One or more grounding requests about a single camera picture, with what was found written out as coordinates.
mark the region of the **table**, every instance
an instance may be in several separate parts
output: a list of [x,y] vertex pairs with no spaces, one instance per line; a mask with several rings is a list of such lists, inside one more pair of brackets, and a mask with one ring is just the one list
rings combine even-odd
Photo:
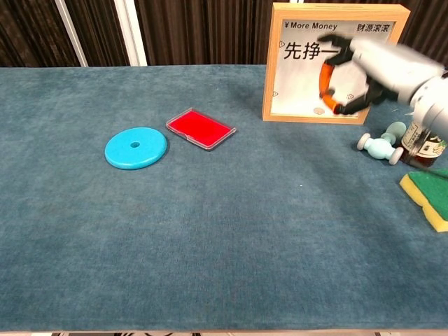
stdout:
[[[0,69],[0,330],[448,327],[448,235],[356,150],[364,125],[263,122],[264,66]],[[165,122],[238,132],[212,152]],[[154,127],[138,171],[104,147]],[[446,167],[447,156],[434,168]]]

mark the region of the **dark curtain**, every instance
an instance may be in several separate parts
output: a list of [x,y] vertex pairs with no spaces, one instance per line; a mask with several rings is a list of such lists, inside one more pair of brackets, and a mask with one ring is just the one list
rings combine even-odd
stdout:
[[80,66],[53,0],[0,0],[0,66]]
[[134,0],[149,65],[264,64],[272,2]]
[[66,0],[89,67],[130,65],[113,0]]
[[401,4],[411,11],[400,42],[448,65],[447,0],[305,0],[307,3]]

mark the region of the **yellow sponge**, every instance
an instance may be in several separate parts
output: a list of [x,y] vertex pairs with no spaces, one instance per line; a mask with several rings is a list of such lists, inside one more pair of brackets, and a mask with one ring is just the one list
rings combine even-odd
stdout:
[[437,232],[448,232],[448,180],[427,172],[406,174],[400,181],[403,190],[423,208]]

